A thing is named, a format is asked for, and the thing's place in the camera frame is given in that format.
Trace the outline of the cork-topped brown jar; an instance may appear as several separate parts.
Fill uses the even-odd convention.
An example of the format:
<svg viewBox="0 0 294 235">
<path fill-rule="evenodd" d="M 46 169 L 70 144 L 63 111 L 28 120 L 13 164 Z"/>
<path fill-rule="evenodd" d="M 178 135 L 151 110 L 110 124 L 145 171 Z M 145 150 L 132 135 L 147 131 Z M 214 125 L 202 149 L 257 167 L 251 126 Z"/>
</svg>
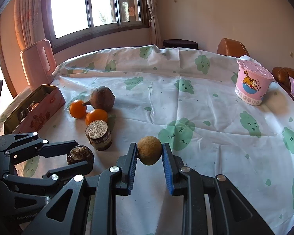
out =
<svg viewBox="0 0 294 235">
<path fill-rule="evenodd" d="M 97 151 L 107 150 L 113 142 L 108 124 L 103 120 L 91 122 L 86 127 L 85 135 Z"/>
</svg>

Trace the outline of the small orange kumquat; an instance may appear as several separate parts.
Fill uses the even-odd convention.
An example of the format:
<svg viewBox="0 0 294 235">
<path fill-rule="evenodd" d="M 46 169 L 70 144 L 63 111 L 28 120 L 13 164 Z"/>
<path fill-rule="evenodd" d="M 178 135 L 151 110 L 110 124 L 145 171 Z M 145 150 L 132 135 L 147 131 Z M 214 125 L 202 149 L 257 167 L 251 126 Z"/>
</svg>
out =
<svg viewBox="0 0 294 235">
<path fill-rule="evenodd" d="M 75 119 L 82 119 L 86 116 L 87 107 L 83 106 L 83 100 L 74 100 L 69 106 L 69 113 Z"/>
<path fill-rule="evenodd" d="M 96 120 L 103 120 L 107 123 L 108 113 L 103 109 L 95 109 L 86 114 L 85 123 L 87 126 Z"/>
</svg>

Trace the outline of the dark purple passion fruit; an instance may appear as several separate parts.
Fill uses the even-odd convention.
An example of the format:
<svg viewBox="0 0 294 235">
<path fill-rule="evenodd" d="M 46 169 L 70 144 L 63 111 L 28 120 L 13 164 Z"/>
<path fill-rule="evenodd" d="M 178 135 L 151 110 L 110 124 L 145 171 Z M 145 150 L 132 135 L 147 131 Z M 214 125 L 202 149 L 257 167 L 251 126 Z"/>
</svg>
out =
<svg viewBox="0 0 294 235">
<path fill-rule="evenodd" d="M 91 105 L 94 109 L 111 111 L 115 103 L 115 96 L 108 87 L 98 87 L 91 91 L 90 99 L 82 103 L 82 106 Z"/>
</svg>

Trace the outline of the brown mangosteen-like fruit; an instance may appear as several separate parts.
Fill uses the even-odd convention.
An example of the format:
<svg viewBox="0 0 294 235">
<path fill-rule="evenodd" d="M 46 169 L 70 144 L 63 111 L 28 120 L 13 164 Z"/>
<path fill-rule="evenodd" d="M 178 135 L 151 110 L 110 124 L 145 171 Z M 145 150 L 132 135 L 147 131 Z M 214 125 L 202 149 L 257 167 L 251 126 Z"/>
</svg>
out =
<svg viewBox="0 0 294 235">
<path fill-rule="evenodd" d="M 32 102 L 29 106 L 28 106 L 28 111 L 31 112 L 34 108 L 36 108 L 39 105 L 39 102 Z"/>
</svg>

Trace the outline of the pink rectangular tin box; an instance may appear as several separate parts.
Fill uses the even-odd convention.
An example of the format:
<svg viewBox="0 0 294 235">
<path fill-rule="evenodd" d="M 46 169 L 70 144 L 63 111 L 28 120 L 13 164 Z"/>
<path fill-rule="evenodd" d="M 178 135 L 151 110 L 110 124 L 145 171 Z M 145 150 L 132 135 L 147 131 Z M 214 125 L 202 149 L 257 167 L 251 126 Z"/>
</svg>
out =
<svg viewBox="0 0 294 235">
<path fill-rule="evenodd" d="M 29 112 L 27 108 L 32 102 L 39 102 L 39 105 Z M 65 99 L 58 87 L 43 84 L 7 117 L 4 122 L 4 133 L 38 132 L 64 104 Z"/>
</svg>

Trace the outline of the pink electric kettle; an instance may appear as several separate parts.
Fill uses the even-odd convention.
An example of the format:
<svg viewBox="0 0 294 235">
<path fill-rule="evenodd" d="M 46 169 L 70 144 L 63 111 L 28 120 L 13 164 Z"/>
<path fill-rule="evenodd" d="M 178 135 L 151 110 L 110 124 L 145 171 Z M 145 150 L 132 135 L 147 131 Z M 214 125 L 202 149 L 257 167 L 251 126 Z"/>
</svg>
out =
<svg viewBox="0 0 294 235">
<path fill-rule="evenodd" d="M 56 61 L 48 39 L 42 39 L 20 53 L 23 70 L 31 92 L 54 80 Z"/>
</svg>

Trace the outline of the white cloud-print tablecloth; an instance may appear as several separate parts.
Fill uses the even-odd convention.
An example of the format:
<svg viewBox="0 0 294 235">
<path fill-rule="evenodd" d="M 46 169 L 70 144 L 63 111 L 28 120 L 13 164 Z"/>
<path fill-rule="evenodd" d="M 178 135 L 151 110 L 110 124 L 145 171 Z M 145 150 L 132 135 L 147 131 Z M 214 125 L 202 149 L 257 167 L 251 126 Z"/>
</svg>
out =
<svg viewBox="0 0 294 235">
<path fill-rule="evenodd" d="M 294 102 L 272 82 L 252 106 L 235 92 L 236 58 L 191 49 L 155 46 L 90 52 L 58 65 L 53 84 L 64 106 L 39 135 L 50 142 L 89 145 L 83 119 L 69 106 L 87 101 L 98 87 L 115 96 L 109 112 L 113 143 L 94 151 L 100 174 L 146 136 L 169 143 L 174 155 L 198 173 L 225 175 L 275 234 L 294 227 Z"/>
</svg>

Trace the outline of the pink cartoon cup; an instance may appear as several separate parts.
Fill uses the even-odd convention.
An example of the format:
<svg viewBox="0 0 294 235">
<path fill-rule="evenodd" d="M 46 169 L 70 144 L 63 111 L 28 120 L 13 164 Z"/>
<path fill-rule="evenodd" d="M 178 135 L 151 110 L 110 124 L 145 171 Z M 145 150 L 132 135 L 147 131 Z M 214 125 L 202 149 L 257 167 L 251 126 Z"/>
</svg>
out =
<svg viewBox="0 0 294 235">
<path fill-rule="evenodd" d="M 235 93 L 245 103 L 261 105 L 274 77 L 265 67 L 247 60 L 237 60 L 238 75 Z"/>
</svg>

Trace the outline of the pink left curtain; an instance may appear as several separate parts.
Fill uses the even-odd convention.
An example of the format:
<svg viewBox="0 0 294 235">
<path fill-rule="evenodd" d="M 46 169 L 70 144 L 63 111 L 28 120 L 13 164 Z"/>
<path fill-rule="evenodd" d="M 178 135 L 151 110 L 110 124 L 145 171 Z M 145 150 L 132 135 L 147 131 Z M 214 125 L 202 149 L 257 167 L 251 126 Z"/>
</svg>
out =
<svg viewBox="0 0 294 235">
<path fill-rule="evenodd" d="M 14 0 L 14 25 L 21 50 L 43 39 L 41 0 Z"/>
</svg>

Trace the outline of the brown leather sofa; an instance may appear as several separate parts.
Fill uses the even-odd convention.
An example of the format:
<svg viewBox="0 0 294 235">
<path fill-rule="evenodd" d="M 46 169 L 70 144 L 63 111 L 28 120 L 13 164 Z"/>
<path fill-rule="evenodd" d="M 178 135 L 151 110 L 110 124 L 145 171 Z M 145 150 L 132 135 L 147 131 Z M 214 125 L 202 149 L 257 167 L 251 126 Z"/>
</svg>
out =
<svg viewBox="0 0 294 235">
<path fill-rule="evenodd" d="M 290 94 L 291 85 L 289 79 L 290 77 L 294 78 L 294 69 L 289 67 L 274 67 L 272 69 L 272 74 L 278 84 L 289 94 L 289 96 L 294 101 L 294 98 Z"/>
</svg>

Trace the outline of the dark round stool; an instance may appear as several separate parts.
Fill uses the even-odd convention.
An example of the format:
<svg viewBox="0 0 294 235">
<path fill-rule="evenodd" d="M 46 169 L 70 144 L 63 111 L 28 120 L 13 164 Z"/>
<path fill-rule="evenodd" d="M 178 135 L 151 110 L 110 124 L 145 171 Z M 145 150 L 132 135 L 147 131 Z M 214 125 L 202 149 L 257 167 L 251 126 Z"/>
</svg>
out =
<svg viewBox="0 0 294 235">
<path fill-rule="evenodd" d="M 198 43 L 184 39 L 166 39 L 163 41 L 163 46 L 166 48 L 198 49 Z"/>
</svg>

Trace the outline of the beige right curtain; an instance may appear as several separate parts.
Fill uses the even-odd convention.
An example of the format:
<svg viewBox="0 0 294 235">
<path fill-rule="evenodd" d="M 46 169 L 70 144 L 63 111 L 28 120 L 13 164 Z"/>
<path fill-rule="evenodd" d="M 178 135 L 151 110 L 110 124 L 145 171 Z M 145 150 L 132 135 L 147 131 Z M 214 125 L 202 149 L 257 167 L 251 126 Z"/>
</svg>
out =
<svg viewBox="0 0 294 235">
<path fill-rule="evenodd" d="M 159 21 L 157 16 L 158 0 L 147 0 L 147 5 L 150 12 L 150 40 L 153 45 L 156 45 L 158 48 L 161 48 L 162 42 Z"/>
</svg>

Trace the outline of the window with metal frame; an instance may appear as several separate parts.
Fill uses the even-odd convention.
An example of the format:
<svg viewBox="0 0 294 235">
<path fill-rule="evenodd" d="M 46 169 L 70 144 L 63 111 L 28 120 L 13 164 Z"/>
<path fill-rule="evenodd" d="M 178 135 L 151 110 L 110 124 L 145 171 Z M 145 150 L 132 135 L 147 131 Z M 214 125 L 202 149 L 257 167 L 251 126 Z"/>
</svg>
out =
<svg viewBox="0 0 294 235">
<path fill-rule="evenodd" d="M 147 0 L 41 0 L 54 53 L 107 34 L 148 27 Z"/>
</svg>

